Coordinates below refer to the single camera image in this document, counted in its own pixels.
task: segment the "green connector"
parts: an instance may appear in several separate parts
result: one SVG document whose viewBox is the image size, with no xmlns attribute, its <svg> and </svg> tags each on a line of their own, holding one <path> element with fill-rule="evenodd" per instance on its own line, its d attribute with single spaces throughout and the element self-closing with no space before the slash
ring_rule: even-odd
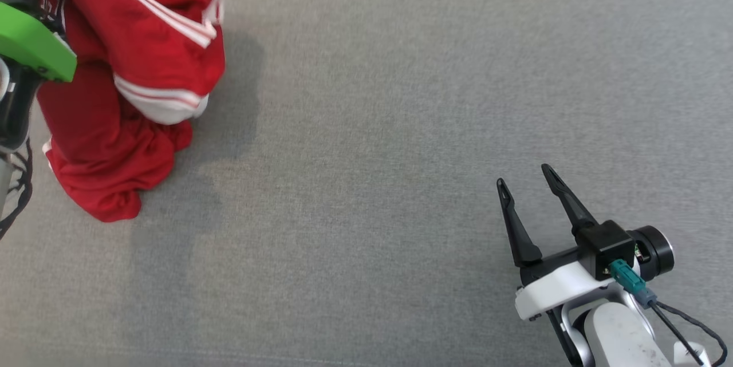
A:
<svg viewBox="0 0 733 367">
<path fill-rule="evenodd" d="M 634 270 L 624 260 L 615 260 L 615 262 L 610 263 L 609 270 L 613 280 L 616 280 L 631 294 L 636 294 L 637 291 L 647 288 L 647 282 L 634 273 Z"/>
<path fill-rule="evenodd" d="M 76 55 L 43 23 L 0 2 L 0 56 L 27 65 L 47 80 L 71 82 Z"/>
<path fill-rule="evenodd" d="M 624 260 L 615 260 L 610 263 L 608 270 L 613 280 L 630 292 L 645 309 L 648 309 L 650 304 L 657 302 L 657 295 L 654 294 L 654 291 L 647 289 L 647 282 L 634 273 L 634 270 Z"/>
</svg>

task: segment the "green robot part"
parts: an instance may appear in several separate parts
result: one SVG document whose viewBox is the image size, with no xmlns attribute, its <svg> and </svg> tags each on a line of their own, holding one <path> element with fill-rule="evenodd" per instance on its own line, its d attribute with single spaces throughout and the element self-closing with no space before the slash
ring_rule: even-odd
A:
<svg viewBox="0 0 733 367">
<path fill-rule="evenodd" d="M 76 54 L 36 18 L 0 2 L 0 57 L 26 65 L 41 77 L 71 82 Z"/>
</svg>

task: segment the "gray fabric surface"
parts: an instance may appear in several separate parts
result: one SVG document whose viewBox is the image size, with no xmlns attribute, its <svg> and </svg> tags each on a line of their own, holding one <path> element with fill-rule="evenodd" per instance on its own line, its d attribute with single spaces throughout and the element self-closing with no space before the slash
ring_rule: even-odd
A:
<svg viewBox="0 0 733 367">
<path fill-rule="evenodd" d="M 95 222 L 37 159 L 3 365 L 565 365 L 515 313 L 495 190 L 570 246 L 541 163 L 662 229 L 652 288 L 731 343 L 732 3 L 228 0 L 227 75 L 139 218 Z"/>
</svg>

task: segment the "black wire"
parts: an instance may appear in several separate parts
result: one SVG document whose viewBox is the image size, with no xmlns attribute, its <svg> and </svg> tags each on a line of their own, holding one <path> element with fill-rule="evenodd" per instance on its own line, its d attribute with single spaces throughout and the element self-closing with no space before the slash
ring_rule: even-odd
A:
<svg viewBox="0 0 733 367">
<path fill-rule="evenodd" d="M 689 345 L 687 340 L 685 340 L 685 337 L 683 336 L 683 334 L 680 333 L 680 331 L 677 328 L 675 328 L 675 325 L 673 325 L 673 323 L 669 320 L 669 318 L 667 318 L 667 316 L 664 315 L 662 310 L 660 310 L 659 307 L 657 307 L 657 305 L 654 303 L 650 303 L 649 307 L 651 307 L 652 310 L 654 310 L 654 312 L 657 313 L 658 317 L 667 325 L 667 327 L 669 327 L 669 329 L 672 330 L 672 333 L 675 334 L 677 340 L 681 341 L 683 346 L 685 346 L 685 348 L 687 349 L 689 355 L 695 359 L 695 362 L 697 362 L 697 365 L 704 365 L 705 363 L 702 362 L 702 360 L 700 360 L 700 356 L 698 356 L 697 352 L 692 349 L 692 346 Z"/>
<path fill-rule="evenodd" d="M 665 311 L 668 311 L 670 313 L 673 313 L 674 315 L 679 315 L 688 323 L 691 323 L 691 325 L 696 325 L 697 327 L 700 327 L 705 333 L 707 333 L 708 336 L 714 338 L 718 345 L 720 346 L 720 349 L 723 351 L 723 354 L 720 355 L 720 358 L 718 358 L 717 361 L 713 362 L 712 367 L 718 367 L 718 365 L 723 365 L 723 363 L 726 361 L 726 358 L 728 357 L 728 347 L 723 342 L 723 339 L 715 333 L 715 331 L 710 330 L 707 325 L 704 325 L 703 323 L 699 322 L 698 320 L 690 317 L 689 315 L 686 315 L 685 313 L 681 312 L 678 309 L 675 309 L 675 307 L 670 307 L 667 304 L 664 304 L 663 302 L 658 302 L 657 305 Z"/>
<path fill-rule="evenodd" d="M 33 151 L 31 150 L 31 140 L 26 140 L 26 150 L 28 151 L 27 158 L 17 153 L 15 154 L 16 158 L 20 159 L 21 163 L 25 167 L 25 169 L 19 168 L 19 171 L 21 171 L 21 177 L 18 178 L 18 184 L 16 184 L 18 189 L 23 187 L 23 192 L 18 196 L 18 205 L 16 205 L 15 210 L 0 221 L 0 239 L 5 236 L 5 233 L 7 233 L 7 230 L 15 222 L 15 219 L 18 218 L 21 211 L 26 208 L 26 205 L 28 205 L 28 202 L 31 200 L 31 195 L 33 195 L 33 185 L 31 184 L 31 176 L 33 175 Z"/>
</svg>

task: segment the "red jacket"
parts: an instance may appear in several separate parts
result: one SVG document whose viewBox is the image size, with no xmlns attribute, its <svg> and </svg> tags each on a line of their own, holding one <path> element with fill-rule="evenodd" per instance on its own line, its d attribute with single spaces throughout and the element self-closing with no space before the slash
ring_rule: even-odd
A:
<svg viewBox="0 0 733 367">
<path fill-rule="evenodd" d="M 78 56 L 73 82 L 38 94 L 53 173 L 96 218 L 133 218 L 223 74 L 223 0 L 40 1 Z"/>
</svg>

